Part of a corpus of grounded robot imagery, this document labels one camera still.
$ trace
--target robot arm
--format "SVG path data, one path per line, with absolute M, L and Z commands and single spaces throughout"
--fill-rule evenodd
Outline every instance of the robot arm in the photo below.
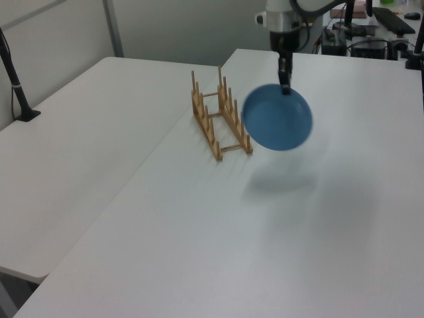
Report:
M 290 94 L 293 52 L 300 46 L 302 18 L 318 17 L 345 2 L 346 0 L 267 0 L 266 11 L 256 16 L 256 21 L 270 31 L 271 49 L 280 55 L 278 77 L 283 94 Z

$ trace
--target black stand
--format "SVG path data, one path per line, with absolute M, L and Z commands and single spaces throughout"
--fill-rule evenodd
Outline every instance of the black stand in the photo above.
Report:
M 419 27 L 419 32 L 417 36 L 417 43 L 415 48 L 412 51 L 408 51 L 408 60 L 405 63 L 405 68 L 408 70 L 421 70 L 421 65 L 424 60 L 422 53 L 424 44 L 424 19 L 421 20 L 421 26 Z
M 344 30 L 347 38 L 352 39 L 354 36 L 366 36 L 366 29 L 362 25 L 352 23 L 355 1 L 346 2 L 346 11 L 344 14 L 344 22 L 341 25 L 339 22 L 333 25 L 335 29 Z
M 11 53 L 6 43 L 3 31 L 0 28 L 0 56 L 5 65 L 7 75 L 12 83 L 12 88 L 15 91 L 19 105 L 21 105 L 21 115 L 16 118 L 17 121 L 30 121 L 41 114 L 40 111 L 32 110 L 29 105 L 27 98 L 25 97 L 24 90 L 22 89 L 18 75 L 16 74 L 15 67 L 12 63 Z

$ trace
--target desk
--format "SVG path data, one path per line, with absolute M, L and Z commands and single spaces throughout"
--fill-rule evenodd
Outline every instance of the desk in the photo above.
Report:
M 391 10 L 397 9 L 398 11 L 402 12 L 402 14 L 399 14 L 398 16 L 402 20 L 404 20 L 407 24 L 409 24 L 416 32 L 415 34 L 405 34 L 403 36 L 403 39 L 408 40 L 410 43 L 415 45 L 415 43 L 417 42 L 417 35 L 418 35 L 419 26 L 421 24 L 421 20 L 418 20 L 418 21 L 407 20 L 403 16 L 405 13 L 419 12 L 421 13 L 421 18 L 423 18 L 423 10 L 422 10 L 420 1 L 411 1 L 408 4 L 399 3 L 399 4 L 392 4 L 392 5 L 383 5 L 380 3 L 379 0 L 373 0 L 373 7 L 383 7 L 383 8 L 389 8 Z M 325 13 L 323 15 L 323 26 L 326 27 L 329 24 L 330 20 L 331 20 L 330 12 Z M 333 19 L 333 21 L 331 21 L 329 25 L 329 28 L 331 28 L 333 23 L 337 22 L 337 20 L 338 19 Z M 382 26 L 374 16 L 373 17 L 367 16 L 366 19 L 353 19 L 352 22 L 358 25 L 380 25 L 380 27 L 376 29 L 376 35 L 375 35 L 376 37 L 383 38 L 384 40 L 388 40 L 388 41 L 399 40 L 396 34 L 394 34 L 393 32 L 390 32 L 384 26 Z
M 191 105 L 190 71 L 106 58 L 0 132 L 0 272 L 40 283 Z
M 231 56 L 239 105 L 276 60 Z M 216 163 L 187 110 L 16 318 L 420 317 L 421 73 L 307 54 L 294 70 L 306 143 Z

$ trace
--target computer mouse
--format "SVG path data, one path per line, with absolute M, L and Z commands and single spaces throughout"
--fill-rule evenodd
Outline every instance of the computer mouse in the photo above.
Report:
M 418 12 L 407 13 L 403 17 L 405 19 L 409 19 L 409 20 L 419 20 L 419 19 L 421 19 L 421 15 Z

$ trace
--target black box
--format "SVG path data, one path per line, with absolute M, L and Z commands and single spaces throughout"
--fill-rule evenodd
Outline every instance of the black box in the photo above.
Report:
M 356 36 L 352 39 L 352 48 L 350 56 L 355 58 L 375 58 L 377 60 L 384 60 L 386 58 L 387 44 L 381 38 L 362 38 Z
M 331 30 L 334 36 L 326 34 L 323 29 L 321 35 L 321 54 L 346 56 L 346 36 L 343 30 Z

